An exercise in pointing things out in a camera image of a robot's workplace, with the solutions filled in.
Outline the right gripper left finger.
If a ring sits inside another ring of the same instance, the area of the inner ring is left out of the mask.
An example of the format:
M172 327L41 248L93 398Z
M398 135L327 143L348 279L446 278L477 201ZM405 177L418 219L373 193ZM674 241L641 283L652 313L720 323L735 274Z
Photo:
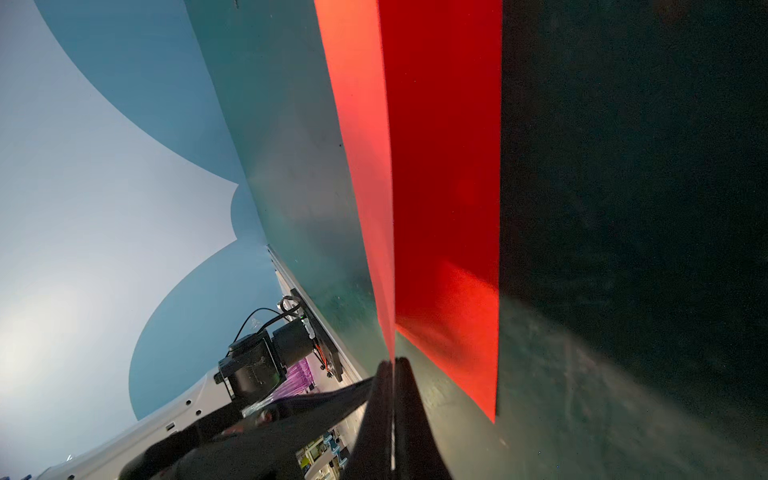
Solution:
M390 479L393 443L393 364L381 362L342 479Z

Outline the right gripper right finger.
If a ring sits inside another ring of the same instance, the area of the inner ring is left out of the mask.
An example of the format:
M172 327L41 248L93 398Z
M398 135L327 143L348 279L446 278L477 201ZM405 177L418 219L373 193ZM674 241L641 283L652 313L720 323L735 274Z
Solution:
M395 477L409 480L451 480L437 448L410 362L395 360Z

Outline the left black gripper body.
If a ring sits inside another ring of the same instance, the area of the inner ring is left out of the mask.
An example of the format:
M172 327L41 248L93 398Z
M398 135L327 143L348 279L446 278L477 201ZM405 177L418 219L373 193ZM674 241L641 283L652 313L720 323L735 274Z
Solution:
M327 393L282 398L278 418L258 425L222 407L148 447L120 471L121 479L267 479L312 440L365 404L368 378Z

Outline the red square paper sheet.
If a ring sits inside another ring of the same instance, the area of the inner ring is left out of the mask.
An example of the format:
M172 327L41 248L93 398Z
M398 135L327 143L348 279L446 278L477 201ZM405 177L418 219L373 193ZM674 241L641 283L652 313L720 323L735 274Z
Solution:
M499 337L502 5L315 5L385 343L489 418Z

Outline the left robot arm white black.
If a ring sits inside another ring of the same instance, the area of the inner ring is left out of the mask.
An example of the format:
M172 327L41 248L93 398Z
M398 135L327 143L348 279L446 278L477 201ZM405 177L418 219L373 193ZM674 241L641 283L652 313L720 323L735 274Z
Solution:
M311 355L342 380L337 348L314 318L237 339L217 367L118 437L41 473L43 479L301 479L299 450L370 395L366 379L330 392L277 392Z

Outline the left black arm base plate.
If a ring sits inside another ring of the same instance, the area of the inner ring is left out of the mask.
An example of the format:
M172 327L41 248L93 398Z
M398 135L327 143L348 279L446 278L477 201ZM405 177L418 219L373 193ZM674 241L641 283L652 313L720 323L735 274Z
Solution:
M328 334L318 317L315 315L314 311L301 297L299 292L296 289L291 289L290 294L297 302L300 310L304 314L304 317L307 319L308 324L312 327L316 344L315 351L317 353L318 359L326 371L326 375L329 378L334 378L337 382L341 383L344 380L344 368L341 363L341 358L336 343Z

